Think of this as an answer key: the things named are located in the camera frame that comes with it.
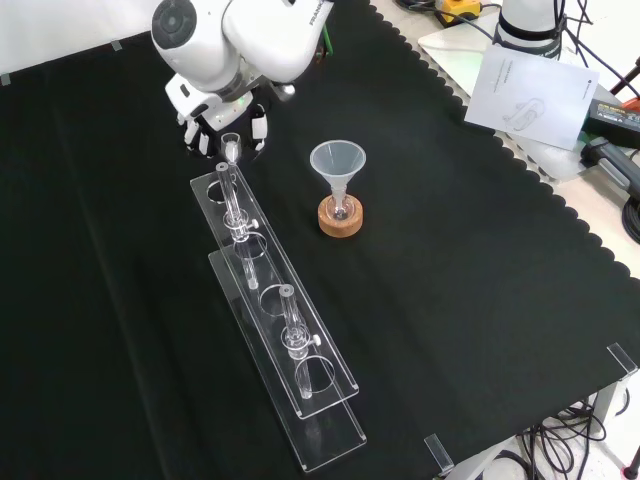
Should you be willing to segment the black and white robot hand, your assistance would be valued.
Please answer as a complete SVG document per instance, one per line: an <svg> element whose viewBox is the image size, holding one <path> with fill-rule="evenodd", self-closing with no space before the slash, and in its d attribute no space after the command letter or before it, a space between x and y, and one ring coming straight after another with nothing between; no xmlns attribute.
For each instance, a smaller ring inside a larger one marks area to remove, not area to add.
<svg viewBox="0 0 640 480"><path fill-rule="evenodd" d="M186 127L186 147L197 148L201 155L212 156L214 139L249 110L263 83L262 76L250 75L249 82L242 80L238 89L229 98L223 99L219 93L197 90L182 76L175 74L165 91L177 112L178 124Z"/></svg>

